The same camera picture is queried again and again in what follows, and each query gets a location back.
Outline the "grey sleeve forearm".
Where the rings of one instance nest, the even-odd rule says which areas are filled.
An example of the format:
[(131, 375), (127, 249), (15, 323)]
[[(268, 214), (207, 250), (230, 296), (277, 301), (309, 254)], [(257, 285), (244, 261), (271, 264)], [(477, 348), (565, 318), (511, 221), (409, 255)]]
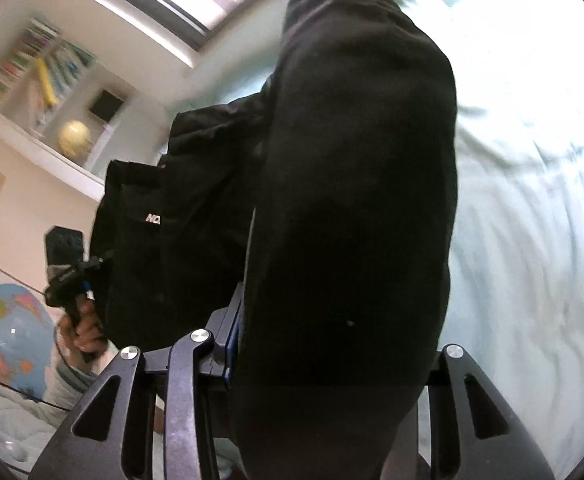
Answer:
[(70, 354), (57, 336), (54, 339), (54, 359), (46, 378), (44, 400), (61, 410), (69, 411), (94, 384), (98, 374), (88, 366), (85, 372), (68, 362)]

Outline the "person's left hand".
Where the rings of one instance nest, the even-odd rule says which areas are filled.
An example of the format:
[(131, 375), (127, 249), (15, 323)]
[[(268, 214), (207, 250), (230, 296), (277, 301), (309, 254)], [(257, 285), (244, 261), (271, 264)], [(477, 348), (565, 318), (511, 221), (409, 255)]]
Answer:
[(76, 301), (78, 320), (65, 314), (60, 322), (60, 333), (70, 357), (90, 362), (100, 358), (108, 348), (94, 302), (87, 297)]

